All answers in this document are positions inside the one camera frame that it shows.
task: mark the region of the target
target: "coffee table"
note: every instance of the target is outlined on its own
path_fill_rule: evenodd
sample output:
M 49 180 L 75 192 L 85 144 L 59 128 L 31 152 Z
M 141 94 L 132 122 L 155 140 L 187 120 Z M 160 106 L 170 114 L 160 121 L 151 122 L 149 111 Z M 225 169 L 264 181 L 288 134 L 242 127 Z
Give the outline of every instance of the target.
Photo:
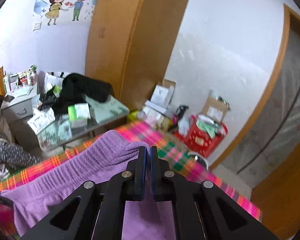
M 42 151 L 50 151 L 60 146 L 65 150 L 67 143 L 90 132 L 95 136 L 95 129 L 123 118 L 130 112 L 124 104 L 113 96 L 109 96 L 105 103 L 99 103 L 86 95 L 82 96 L 89 104 L 91 119 L 88 120 L 88 125 L 71 129 L 68 114 L 56 115 L 56 120 L 37 135 Z M 40 102 L 39 97 L 40 95 L 36 95 L 32 98 L 32 109 L 37 108 Z

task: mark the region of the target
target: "round metal object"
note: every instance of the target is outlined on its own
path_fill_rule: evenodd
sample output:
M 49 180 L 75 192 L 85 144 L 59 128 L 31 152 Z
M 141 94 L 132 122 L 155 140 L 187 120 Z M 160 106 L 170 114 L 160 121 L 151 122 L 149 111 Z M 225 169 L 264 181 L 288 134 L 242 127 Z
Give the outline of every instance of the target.
M 85 188 L 92 188 L 93 187 L 93 182 L 92 181 L 86 181 L 83 186 Z
M 121 175 L 124 178 L 128 178 L 128 177 L 130 177 L 132 175 L 132 173 L 130 171 L 124 171 Z
M 206 188 L 212 188 L 212 187 L 213 187 L 213 183 L 212 183 L 212 181 L 210 181 L 210 180 L 206 180 L 206 181 L 203 183 L 203 186 L 206 187 Z
M 166 172 L 164 173 L 164 175 L 165 175 L 166 177 L 168 177 L 168 178 L 171 178 L 171 177 L 174 176 L 174 172 L 173 172 L 173 171 L 166 171 Z

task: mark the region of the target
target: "green pants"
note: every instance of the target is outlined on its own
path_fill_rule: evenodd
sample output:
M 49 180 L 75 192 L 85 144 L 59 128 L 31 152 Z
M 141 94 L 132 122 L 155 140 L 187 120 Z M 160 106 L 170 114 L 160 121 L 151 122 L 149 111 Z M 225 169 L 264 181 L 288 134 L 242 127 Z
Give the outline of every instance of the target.
M 79 15 L 80 15 L 80 10 L 73 10 L 73 19 L 75 20 L 75 18 L 77 18 L 77 20 L 79 19 Z

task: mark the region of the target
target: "triangular cutout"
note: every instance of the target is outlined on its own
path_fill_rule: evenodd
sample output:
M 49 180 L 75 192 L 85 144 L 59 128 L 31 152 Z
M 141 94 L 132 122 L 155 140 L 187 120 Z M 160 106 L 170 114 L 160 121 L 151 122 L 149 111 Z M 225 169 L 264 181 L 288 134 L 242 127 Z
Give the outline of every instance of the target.
M 69 203 L 63 210 L 61 210 L 53 219 L 50 220 L 50 224 L 61 230 L 67 231 L 70 227 L 71 221 L 76 213 L 80 204 L 81 198 L 76 197 Z
M 230 231 L 235 231 L 238 228 L 247 225 L 247 221 L 222 198 L 218 197 L 217 203 Z

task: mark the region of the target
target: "purple garment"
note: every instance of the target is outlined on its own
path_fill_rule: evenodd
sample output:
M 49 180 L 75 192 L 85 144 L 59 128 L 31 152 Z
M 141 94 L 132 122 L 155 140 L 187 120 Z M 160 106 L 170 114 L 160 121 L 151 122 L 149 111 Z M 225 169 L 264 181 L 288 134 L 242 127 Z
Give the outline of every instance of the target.
M 124 171 L 128 161 L 137 158 L 140 146 L 149 150 L 146 143 L 129 143 L 112 130 L 52 171 L 13 190 L 2 191 L 2 196 L 14 202 L 18 233 L 22 236 L 49 213 L 49 206 L 59 204 L 83 182 L 100 183 Z M 171 204 L 154 202 L 148 182 L 143 201 L 126 203 L 122 239 L 175 239 Z

